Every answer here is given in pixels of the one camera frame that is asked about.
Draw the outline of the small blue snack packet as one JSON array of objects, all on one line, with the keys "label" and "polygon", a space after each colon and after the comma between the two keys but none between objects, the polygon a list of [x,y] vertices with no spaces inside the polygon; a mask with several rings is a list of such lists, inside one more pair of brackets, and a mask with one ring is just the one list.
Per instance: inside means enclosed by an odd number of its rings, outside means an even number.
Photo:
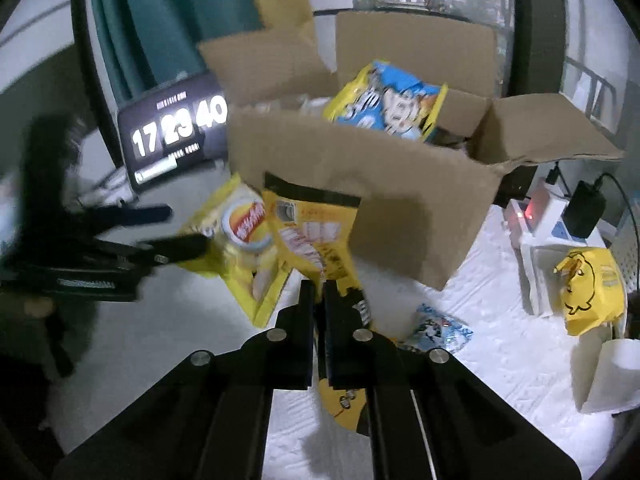
[{"label": "small blue snack packet", "polygon": [[416,309],[414,326],[410,335],[399,347],[404,350],[427,353],[433,349],[442,349],[456,353],[463,349],[473,338],[473,331],[454,316],[421,304]]}]

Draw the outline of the yellow chips bag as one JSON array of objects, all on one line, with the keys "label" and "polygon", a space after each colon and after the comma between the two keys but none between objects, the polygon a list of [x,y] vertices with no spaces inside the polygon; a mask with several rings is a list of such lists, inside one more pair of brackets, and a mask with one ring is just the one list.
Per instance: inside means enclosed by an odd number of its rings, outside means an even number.
[{"label": "yellow chips bag", "polygon": [[279,259],[262,196],[232,174],[180,232],[207,237],[204,255],[180,266],[221,278],[250,322],[266,327],[291,268]]}]

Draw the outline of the yellow black snack bag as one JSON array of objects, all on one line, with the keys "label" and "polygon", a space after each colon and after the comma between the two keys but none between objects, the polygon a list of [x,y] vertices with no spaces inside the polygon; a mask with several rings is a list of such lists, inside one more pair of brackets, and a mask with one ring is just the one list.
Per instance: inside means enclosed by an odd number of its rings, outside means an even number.
[{"label": "yellow black snack bag", "polygon": [[327,307],[356,312],[362,328],[372,324],[371,310],[349,250],[349,237],[360,198],[295,184],[267,172],[262,200],[278,256],[314,283],[314,325],[322,406],[337,425],[366,436],[369,433],[366,392],[332,386],[326,356],[329,350]]}]

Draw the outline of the blue cartoon snack bag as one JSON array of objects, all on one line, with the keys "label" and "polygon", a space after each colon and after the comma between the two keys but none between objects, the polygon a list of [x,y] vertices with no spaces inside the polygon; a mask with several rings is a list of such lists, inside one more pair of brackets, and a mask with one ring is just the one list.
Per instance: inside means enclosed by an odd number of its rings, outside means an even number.
[{"label": "blue cartoon snack bag", "polygon": [[448,90],[448,84],[427,84],[389,62],[375,60],[341,88],[322,116],[329,122],[425,143],[437,127]]}]

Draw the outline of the tablet showing clock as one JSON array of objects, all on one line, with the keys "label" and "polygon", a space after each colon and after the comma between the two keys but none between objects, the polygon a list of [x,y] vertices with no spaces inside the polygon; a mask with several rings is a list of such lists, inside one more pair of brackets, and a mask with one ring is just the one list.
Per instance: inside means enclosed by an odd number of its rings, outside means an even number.
[{"label": "tablet showing clock", "polygon": [[228,116],[224,90],[208,70],[163,84],[124,106],[117,127],[134,192],[226,160]]}]

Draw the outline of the brown cardboard box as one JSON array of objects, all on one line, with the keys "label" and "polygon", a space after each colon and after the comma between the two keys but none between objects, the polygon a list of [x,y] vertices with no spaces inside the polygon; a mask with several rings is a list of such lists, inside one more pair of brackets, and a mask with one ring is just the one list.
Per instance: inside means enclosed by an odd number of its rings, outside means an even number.
[{"label": "brown cardboard box", "polygon": [[[253,188],[265,174],[361,198],[352,253],[443,288],[461,266],[502,178],[559,159],[617,160],[622,152],[564,96],[498,99],[495,32],[433,15],[348,11],[335,20],[337,68],[303,29],[270,28],[198,47],[230,105],[229,162]],[[256,104],[294,94],[332,96],[374,60],[446,84],[439,125],[466,152],[395,139]]]}]

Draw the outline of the white charger block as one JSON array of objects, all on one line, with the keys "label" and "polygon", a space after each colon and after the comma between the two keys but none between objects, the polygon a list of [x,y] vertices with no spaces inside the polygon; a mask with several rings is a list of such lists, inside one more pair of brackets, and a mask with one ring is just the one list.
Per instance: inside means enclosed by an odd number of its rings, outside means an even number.
[{"label": "white charger block", "polygon": [[512,247],[573,244],[562,221],[567,205],[561,189],[544,179],[538,181],[528,200],[509,200],[503,215]]}]

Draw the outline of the teal left curtain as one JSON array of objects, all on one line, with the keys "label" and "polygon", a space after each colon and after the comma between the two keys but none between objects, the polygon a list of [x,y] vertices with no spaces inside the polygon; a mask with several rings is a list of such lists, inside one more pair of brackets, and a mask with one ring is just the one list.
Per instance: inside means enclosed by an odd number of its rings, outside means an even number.
[{"label": "teal left curtain", "polygon": [[91,7],[119,105],[205,70],[200,42],[262,29],[254,0],[91,0]]}]

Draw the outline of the black power adapter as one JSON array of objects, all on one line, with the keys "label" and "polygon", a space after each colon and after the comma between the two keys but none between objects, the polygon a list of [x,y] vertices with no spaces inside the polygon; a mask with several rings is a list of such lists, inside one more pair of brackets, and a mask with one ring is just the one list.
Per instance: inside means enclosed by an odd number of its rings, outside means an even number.
[{"label": "black power adapter", "polygon": [[580,180],[562,214],[562,220],[571,237],[590,237],[605,211],[606,200],[595,184]]}]

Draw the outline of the white woven basket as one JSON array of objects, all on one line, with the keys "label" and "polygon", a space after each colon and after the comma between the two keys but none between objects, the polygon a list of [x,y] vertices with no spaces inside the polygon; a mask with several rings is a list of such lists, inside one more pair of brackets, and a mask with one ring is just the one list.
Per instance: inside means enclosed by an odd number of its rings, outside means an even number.
[{"label": "white woven basket", "polygon": [[639,230],[639,203],[634,202],[634,220],[631,220],[629,212],[620,219],[611,252],[620,268],[626,293],[633,295],[639,284],[638,278],[638,239]]}]

